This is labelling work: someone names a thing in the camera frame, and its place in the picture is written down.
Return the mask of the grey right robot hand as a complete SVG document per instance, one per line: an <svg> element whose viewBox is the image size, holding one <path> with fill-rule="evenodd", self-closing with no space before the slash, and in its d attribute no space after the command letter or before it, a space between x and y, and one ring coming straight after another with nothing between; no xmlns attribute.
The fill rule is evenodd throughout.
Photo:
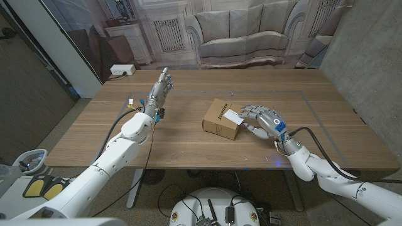
<svg viewBox="0 0 402 226"><path fill-rule="evenodd" d="M277 111L263 105L247 105L242 107L241 110L242 113L238 114L240 118L256 119L261 126L261 128L257 128L246 122L244 123L244 126L257 137L261 139L274 137L277 139L282 134L287 133L285 121Z"/></svg>

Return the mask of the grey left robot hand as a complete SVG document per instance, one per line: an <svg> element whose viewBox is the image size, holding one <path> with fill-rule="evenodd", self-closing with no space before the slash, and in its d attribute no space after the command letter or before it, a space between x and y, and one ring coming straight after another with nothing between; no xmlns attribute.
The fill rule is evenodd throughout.
<svg viewBox="0 0 402 226"><path fill-rule="evenodd" d="M144 113L153 117L158 109L163 107L166 96L172 88L173 79L168 73L168 67L165 67L161 72L159 79L148 93L148 98L144 105Z"/></svg>

